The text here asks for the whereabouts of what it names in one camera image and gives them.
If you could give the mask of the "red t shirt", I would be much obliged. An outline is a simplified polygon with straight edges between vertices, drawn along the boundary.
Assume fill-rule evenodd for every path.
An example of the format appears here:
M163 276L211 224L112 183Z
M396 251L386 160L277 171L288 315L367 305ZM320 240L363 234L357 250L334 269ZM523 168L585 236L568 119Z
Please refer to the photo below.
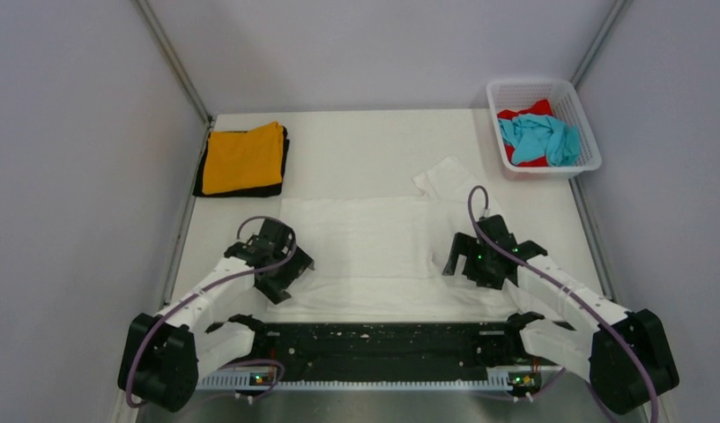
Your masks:
M520 111L505 109L497 114L497 118L500 120L513 120L519 115L527 114L553 116L553 111L549 101L543 99L535 102L530 108L522 109ZM538 157L531 153L531 160L515 163L512 158L515 148L512 145L505 144L505 151L508 160L517 167L548 167L547 158L543 152L540 153Z

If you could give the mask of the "white t shirt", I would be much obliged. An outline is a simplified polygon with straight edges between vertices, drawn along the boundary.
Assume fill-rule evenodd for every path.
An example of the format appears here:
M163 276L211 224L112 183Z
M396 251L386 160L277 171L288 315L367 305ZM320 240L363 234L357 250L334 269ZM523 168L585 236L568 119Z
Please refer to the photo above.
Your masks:
M315 260L267 307L278 321L501 320L516 311L501 290L443 270L456 234L470 234L466 199L477 178L449 156L417 174L415 197L287 199L279 217Z

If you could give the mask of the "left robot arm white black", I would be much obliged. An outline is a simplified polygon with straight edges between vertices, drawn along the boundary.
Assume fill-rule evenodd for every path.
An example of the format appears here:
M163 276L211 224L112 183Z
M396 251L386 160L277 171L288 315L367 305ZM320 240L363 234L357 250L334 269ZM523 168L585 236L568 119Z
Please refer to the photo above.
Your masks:
M274 305L290 299L288 287L315 261L289 225L259 221L256 234L229 246L178 301L132 320L117 379L127 406L178 412L207 375L239 358L252 365L265 359L269 342L257 333L259 320L236 307L257 293Z

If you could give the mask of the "corner metal post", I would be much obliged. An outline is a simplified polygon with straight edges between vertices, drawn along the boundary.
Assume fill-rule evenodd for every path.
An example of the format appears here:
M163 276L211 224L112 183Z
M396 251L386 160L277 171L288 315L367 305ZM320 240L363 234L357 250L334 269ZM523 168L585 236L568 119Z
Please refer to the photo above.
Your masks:
M603 20L596 35L583 55L583 58L579 62L572 78L570 79L570 82L575 89L578 89L578 87L583 83L589 74L592 65L596 62L603 48L610 40L616 26L621 22L622 18L626 15L633 3L633 0L616 0L612 2L612 7L609 9L608 14Z
M182 89L187 101L194 108L201 121L209 125L212 122L212 114L209 112L198 90L195 88L189 73L186 71L173 43L167 36L164 26L153 9L152 3L148 0L131 0L131 3L137 9L140 18L144 21L153 42L156 44L167 67Z

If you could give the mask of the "cyan t shirt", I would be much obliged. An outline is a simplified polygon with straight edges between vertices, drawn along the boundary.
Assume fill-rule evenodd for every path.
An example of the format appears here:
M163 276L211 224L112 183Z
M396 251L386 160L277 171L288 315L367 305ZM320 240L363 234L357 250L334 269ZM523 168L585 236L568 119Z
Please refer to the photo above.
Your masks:
M571 167L581 153L579 130L576 126L549 115L519 115L513 120L500 120L502 142L512 145L515 163L531 160L530 154L544 153L548 167Z

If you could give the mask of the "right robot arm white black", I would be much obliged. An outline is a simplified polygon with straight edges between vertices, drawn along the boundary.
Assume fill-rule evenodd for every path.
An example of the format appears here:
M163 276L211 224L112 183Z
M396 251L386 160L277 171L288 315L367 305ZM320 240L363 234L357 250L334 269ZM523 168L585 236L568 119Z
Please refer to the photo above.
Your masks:
M579 376L607 410L627 414L679 385L664 326L648 309L631 311L570 276L534 241L517 241L504 218L454 234L443 273L507 289L519 310L505 323L502 350L515 363L551 361Z

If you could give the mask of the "white plastic basket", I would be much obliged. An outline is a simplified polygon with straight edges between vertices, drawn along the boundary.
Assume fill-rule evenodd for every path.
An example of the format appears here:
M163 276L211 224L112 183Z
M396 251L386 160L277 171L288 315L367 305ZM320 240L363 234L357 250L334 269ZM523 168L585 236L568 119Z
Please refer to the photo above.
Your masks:
M601 167L597 141L567 80L499 79L486 94L508 179L569 179Z

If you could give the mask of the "right corner metal post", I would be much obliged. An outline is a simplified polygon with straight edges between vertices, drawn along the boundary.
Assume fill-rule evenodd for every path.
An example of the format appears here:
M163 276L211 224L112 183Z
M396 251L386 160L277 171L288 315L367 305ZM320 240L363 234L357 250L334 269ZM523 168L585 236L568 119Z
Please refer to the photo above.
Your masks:
M596 35L583 55L583 58L579 62L572 78L570 79L570 82L575 89L578 89L578 87L583 83L589 74L592 65L596 62L603 48L610 40L616 26L621 22L622 18L626 15L633 3L633 0L616 0L612 2L612 7L609 9L608 14L603 20Z

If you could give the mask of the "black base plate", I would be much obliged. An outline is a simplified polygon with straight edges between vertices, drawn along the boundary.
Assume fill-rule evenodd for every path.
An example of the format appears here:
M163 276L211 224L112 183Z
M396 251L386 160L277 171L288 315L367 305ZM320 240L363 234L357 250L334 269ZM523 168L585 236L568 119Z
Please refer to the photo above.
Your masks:
M265 323L245 360L284 382L483 382L500 367L542 370L506 323Z

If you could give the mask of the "left corner metal post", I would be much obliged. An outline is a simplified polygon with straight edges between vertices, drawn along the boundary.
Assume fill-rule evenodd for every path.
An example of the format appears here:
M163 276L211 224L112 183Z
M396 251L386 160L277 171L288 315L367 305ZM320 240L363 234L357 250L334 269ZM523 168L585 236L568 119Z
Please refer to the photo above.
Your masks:
M156 44L167 67L182 89L187 101L194 108L201 121L209 125L212 122L212 114L209 112L198 90L195 88L189 73L186 71L173 43L167 36L164 26L153 9L152 3L148 0L131 0L131 3L137 9L140 18L144 21L153 42Z

